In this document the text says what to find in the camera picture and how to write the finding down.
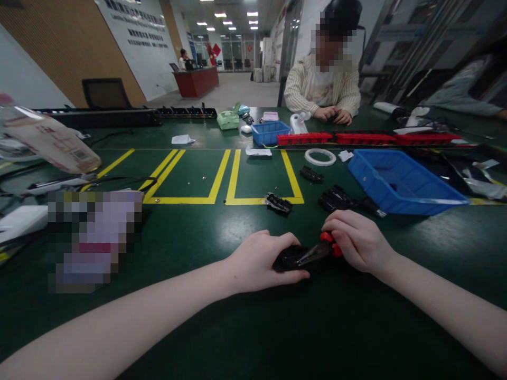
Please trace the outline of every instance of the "green table surface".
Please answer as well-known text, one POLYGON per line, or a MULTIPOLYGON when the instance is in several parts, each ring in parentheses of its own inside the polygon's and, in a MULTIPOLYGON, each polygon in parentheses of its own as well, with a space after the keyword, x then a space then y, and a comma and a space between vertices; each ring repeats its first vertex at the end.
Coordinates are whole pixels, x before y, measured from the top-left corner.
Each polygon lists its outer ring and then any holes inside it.
MULTIPOLYGON (((257 121, 264 111, 252 109, 257 121)), ((461 128, 497 137, 507 145, 507 126, 499 121, 435 110, 461 128)), ((384 129, 387 116, 363 107, 348 129, 384 129)), ((344 127, 307 122, 309 131, 344 127)), ((111 129, 88 130, 94 139, 111 129)), ((470 136, 471 140, 482 142, 470 136)), ((233 149, 217 200, 211 205, 146 204, 142 242, 127 257, 126 270, 91 294, 48 293, 54 258, 48 238, 20 251, 0 268, 0 360, 41 334, 93 308, 142 287, 227 257, 249 234, 268 229, 272 235, 293 232, 303 245, 317 242, 327 213, 318 197, 333 184, 351 195, 362 189, 337 162, 319 168, 323 184, 312 185, 298 171, 306 165, 303 149, 288 150, 304 204, 284 218, 261 205, 226 205, 234 149, 240 156, 236 198, 259 198, 268 191, 292 197, 281 158, 248 158, 251 136, 221 131, 215 120, 168 120, 161 127, 137 128, 133 135, 98 143, 104 167, 128 149, 135 151, 110 176, 148 176, 172 149, 185 154, 154 197, 207 197, 226 149, 233 149), (171 138, 189 134, 196 142, 174 146, 171 138)), ((0 166, 0 174, 18 165, 0 166)), ((46 166, 2 184, 20 191, 37 181, 63 177, 46 166)), ((96 191, 114 189, 112 183, 96 191)), ((2 199, 0 206, 7 200, 2 199)), ((507 309, 507 234, 503 206, 456 207, 433 217, 388 215, 374 219, 395 250, 453 283, 507 309)), ((295 286, 240 294, 217 302, 162 339, 120 378, 494 378, 460 343, 404 297, 344 260, 330 260, 295 286)))

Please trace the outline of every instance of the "reception desk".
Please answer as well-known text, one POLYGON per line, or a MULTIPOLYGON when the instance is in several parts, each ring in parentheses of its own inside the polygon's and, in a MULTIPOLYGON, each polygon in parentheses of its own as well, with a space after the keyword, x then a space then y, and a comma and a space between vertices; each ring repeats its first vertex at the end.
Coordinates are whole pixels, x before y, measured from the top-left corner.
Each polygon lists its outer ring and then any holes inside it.
POLYGON ((182 98, 200 98, 219 85, 215 66, 173 74, 182 98))

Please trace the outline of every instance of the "blue tray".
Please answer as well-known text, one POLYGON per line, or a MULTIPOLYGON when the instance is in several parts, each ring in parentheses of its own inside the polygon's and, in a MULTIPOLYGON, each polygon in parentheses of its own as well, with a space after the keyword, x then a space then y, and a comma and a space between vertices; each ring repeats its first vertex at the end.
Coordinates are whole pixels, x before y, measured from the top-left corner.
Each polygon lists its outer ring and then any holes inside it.
POLYGON ((388 214, 437 215, 470 201, 398 150, 356 149, 349 170, 388 214))

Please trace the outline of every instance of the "sleeve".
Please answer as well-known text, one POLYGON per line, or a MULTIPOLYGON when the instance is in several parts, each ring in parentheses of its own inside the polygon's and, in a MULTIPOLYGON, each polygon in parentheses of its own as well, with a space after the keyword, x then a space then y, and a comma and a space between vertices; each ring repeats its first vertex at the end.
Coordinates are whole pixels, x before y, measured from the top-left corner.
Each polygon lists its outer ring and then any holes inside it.
POLYGON ((359 105, 361 105, 361 94, 359 93, 359 69, 356 65, 353 71, 345 75, 336 106, 348 111, 354 117, 359 113, 359 105))
POLYGON ((318 105, 306 100, 303 96, 303 75, 303 64, 297 62, 290 70, 287 78, 284 92, 285 103, 289 110, 294 113, 310 112, 313 116, 318 109, 318 105))

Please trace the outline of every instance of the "office chair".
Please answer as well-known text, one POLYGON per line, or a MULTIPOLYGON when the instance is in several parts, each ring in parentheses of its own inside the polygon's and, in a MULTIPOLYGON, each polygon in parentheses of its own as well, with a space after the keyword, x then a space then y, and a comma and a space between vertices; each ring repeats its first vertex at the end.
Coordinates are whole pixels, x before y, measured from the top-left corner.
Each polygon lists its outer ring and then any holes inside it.
POLYGON ((174 72, 180 72, 180 68, 176 63, 170 63, 171 67, 173 68, 174 72))
POLYGON ((82 85, 90 108, 132 108, 121 78, 83 79, 82 85))
POLYGON ((236 59, 234 62, 234 68, 236 70, 243 70, 243 62, 240 59, 236 59))
POLYGON ((232 62, 231 62, 231 60, 223 60, 223 62, 224 62, 224 65, 225 65, 224 68, 226 70, 232 70, 232 62))
POLYGON ((284 75, 280 78, 280 90, 278 91, 278 103, 277 107, 285 107, 285 85, 287 84, 288 75, 284 75))

